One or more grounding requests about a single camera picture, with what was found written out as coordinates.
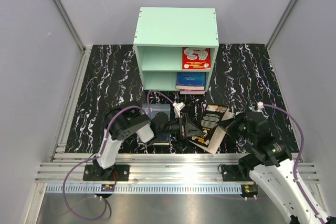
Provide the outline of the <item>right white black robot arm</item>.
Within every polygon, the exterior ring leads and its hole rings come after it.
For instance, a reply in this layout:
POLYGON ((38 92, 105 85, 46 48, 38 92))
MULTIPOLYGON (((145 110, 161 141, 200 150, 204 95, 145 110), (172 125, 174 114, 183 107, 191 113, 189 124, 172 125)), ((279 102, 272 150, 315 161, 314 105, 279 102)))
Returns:
POLYGON ((255 111, 218 122, 232 140, 241 137, 250 146, 236 165, 218 166, 223 180, 253 181, 287 223, 335 223, 335 217, 321 207, 301 178, 297 170, 300 158, 293 158, 285 143, 273 137, 262 113, 265 107, 259 102, 255 111))

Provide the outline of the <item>blue orange Jane Eyre book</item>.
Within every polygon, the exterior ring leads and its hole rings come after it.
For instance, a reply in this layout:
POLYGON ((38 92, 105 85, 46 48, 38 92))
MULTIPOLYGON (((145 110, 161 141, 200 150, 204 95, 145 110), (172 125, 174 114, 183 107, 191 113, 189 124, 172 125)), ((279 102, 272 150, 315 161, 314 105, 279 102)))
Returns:
POLYGON ((176 77, 177 89, 204 90, 204 72, 178 72, 176 77))

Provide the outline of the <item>dark blue hardcover book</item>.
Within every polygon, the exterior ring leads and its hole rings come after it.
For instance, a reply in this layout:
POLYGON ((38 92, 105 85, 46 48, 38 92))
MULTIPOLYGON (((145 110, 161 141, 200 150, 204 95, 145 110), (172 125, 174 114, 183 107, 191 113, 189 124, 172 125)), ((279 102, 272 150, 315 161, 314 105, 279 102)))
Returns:
MULTIPOLYGON (((169 104, 143 104, 141 108, 145 111, 147 115, 150 115, 151 121, 155 118, 157 114, 164 113, 167 116, 167 119, 171 119, 171 107, 169 104)), ((154 129, 154 124, 150 124, 150 128, 153 131, 154 137, 150 139, 148 142, 141 144, 145 146, 151 145, 169 145, 170 134, 169 133, 157 133, 154 129)))

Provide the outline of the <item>black paperback book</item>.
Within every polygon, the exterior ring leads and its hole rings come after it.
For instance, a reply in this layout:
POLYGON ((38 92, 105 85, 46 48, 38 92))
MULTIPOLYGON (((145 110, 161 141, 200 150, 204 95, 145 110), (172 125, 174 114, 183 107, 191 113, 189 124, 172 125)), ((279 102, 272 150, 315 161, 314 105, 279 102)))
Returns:
POLYGON ((200 121, 200 128, 203 132, 201 137, 191 137, 190 143, 203 149, 204 151, 215 154, 222 142, 217 123, 233 117, 229 108, 222 105, 208 104, 200 121))

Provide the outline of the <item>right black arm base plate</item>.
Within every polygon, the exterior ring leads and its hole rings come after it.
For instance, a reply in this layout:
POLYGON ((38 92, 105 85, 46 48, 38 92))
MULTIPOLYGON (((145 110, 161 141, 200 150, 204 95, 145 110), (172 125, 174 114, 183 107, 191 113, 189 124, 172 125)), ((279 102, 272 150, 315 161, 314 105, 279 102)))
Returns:
POLYGON ((218 166, 218 171, 222 176, 224 182, 251 182, 252 180, 243 175, 239 169, 238 165, 228 165, 220 164, 218 166))

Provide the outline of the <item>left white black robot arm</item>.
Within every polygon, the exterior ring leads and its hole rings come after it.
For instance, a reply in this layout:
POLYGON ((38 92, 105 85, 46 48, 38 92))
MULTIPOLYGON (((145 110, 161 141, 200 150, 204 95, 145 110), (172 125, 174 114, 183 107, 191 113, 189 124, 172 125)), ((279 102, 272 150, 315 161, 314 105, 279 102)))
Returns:
POLYGON ((182 102, 173 103, 174 119, 170 119, 165 112, 157 112, 151 118, 151 110, 146 112, 137 102, 112 108, 104 118, 104 138, 92 160, 93 177, 99 180, 112 177, 121 144, 133 134, 145 145, 152 145, 168 134, 177 134, 181 138, 202 136, 203 131, 182 112, 184 107, 182 102))

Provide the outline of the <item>purple 117-Storey Treehouse book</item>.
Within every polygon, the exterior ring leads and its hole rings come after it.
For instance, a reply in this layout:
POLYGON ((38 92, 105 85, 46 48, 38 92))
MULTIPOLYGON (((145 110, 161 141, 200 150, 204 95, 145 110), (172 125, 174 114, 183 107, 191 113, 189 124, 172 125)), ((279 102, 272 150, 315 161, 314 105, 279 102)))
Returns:
POLYGON ((190 89, 181 89, 180 94, 200 94, 204 95, 205 90, 190 90, 190 89))

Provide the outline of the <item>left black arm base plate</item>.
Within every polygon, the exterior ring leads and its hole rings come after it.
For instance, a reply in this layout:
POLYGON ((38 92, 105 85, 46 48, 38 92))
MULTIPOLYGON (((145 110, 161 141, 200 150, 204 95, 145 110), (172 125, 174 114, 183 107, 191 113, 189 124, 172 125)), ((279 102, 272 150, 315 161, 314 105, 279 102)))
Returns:
POLYGON ((121 181, 129 180, 130 165, 116 164, 113 167, 103 169, 96 165, 86 165, 83 174, 84 181, 121 181))

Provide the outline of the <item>red 13-Storey Treehouse book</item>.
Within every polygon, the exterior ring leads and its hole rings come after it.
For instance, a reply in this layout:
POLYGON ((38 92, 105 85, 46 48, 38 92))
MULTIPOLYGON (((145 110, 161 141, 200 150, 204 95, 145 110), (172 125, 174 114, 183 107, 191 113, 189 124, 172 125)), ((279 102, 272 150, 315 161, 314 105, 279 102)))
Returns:
POLYGON ((211 53, 209 48, 182 48, 182 70, 209 72, 211 69, 211 53))

